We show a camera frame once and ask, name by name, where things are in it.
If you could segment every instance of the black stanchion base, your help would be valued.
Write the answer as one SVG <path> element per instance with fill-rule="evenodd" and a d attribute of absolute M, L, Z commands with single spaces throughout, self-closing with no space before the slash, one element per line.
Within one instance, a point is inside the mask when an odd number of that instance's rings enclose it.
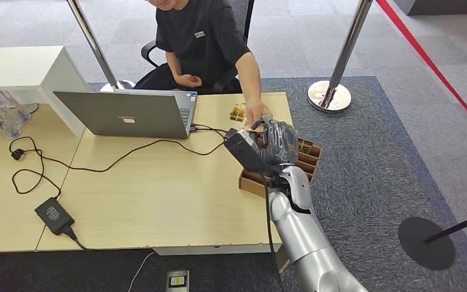
<path fill-rule="evenodd" d="M 415 262 L 437 271 L 448 269 L 454 264 L 455 247 L 449 236 L 429 244 L 423 241 L 443 231 L 434 222 L 420 217 L 405 219 L 398 228 L 402 248 Z"/>

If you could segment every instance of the power adapter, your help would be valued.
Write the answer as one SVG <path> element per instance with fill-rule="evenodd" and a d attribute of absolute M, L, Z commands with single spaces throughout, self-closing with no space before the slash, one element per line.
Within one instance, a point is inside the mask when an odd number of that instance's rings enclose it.
<path fill-rule="evenodd" d="M 35 209 L 35 212 L 55 235 L 64 233 L 67 227 L 74 224 L 74 219 L 55 198 L 47 199 Z"/>

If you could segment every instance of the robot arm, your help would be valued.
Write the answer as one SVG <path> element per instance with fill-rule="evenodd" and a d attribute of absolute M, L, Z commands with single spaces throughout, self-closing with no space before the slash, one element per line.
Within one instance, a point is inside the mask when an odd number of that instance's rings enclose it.
<path fill-rule="evenodd" d="M 319 224 L 311 187 L 297 160 L 294 129 L 274 120 L 265 124 L 260 147 L 254 133 L 230 130 L 225 146 L 248 171 L 272 178 L 269 215 L 306 292 L 365 292 L 337 257 Z"/>

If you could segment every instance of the blue gray rug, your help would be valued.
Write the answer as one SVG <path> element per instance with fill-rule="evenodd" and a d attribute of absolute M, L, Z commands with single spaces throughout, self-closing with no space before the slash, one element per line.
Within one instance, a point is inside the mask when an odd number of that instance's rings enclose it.
<path fill-rule="evenodd" d="M 264 91 L 285 91 L 300 135 L 323 156 L 313 184 L 317 216 L 341 260 L 369 291 L 467 292 L 467 239 L 453 236 L 455 265 L 430 271 L 400 247 L 410 216 L 455 223 L 434 180 L 374 77 L 347 77 L 353 103 L 324 114 L 306 101 L 320 78 L 271 78 Z M 92 84 L 99 89 L 101 84 Z M 147 251 L 0 254 L 0 291 L 126 291 Z M 164 292 L 165 273 L 189 269 L 191 291 L 278 291 L 268 254 L 150 257 L 132 291 Z M 282 275 L 300 291 L 293 267 Z"/>

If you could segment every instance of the cardboard tray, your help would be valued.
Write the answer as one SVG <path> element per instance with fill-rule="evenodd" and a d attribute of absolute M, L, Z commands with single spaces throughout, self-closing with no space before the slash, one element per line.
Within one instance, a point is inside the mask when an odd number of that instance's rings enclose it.
<path fill-rule="evenodd" d="M 309 182 L 312 182 L 314 175 L 316 174 L 317 165 L 321 154 L 323 153 L 322 149 L 316 146 L 312 146 L 310 154 L 299 153 L 298 161 L 296 166 L 303 169 L 309 178 Z M 266 177 L 266 182 L 269 184 L 270 179 Z M 262 198 L 266 198 L 266 192 L 264 190 L 264 185 L 262 183 L 262 178 L 258 173 L 247 172 L 243 169 L 241 175 L 239 176 L 239 189 L 246 190 L 250 193 L 253 193 Z"/>

